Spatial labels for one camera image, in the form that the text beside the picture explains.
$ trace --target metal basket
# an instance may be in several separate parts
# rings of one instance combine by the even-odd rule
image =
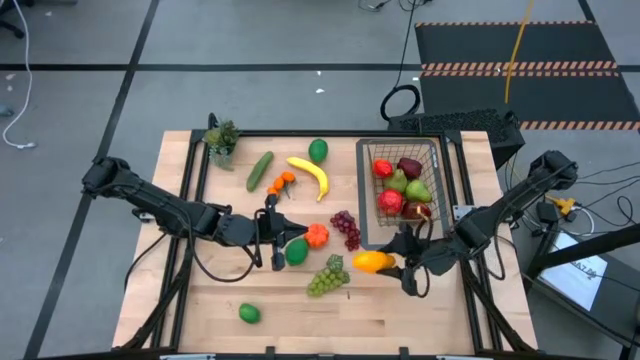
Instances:
[[[400,158],[406,157],[422,164],[422,173],[419,179],[424,182],[431,192],[432,201],[427,204],[431,210],[431,218],[434,221],[442,220],[448,223],[447,197],[442,185],[442,174],[436,144],[427,139],[402,139],[402,140],[371,140],[368,143],[369,168],[373,170],[373,163],[377,159],[384,159],[394,165]],[[385,190],[381,178],[373,176],[374,199]],[[397,226],[401,222],[417,223],[420,220],[405,219],[400,215],[387,215],[376,208],[376,217],[380,226]]]

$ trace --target pear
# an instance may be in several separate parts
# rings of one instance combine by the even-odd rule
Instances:
[[[403,193],[404,189],[407,187],[407,182],[407,177],[404,176],[404,171],[402,171],[402,169],[396,169],[391,176],[383,180],[385,189],[393,189],[401,193]]]
[[[431,202],[431,193],[427,186],[420,180],[412,180],[405,190],[405,195],[410,201],[419,201],[421,203]]]

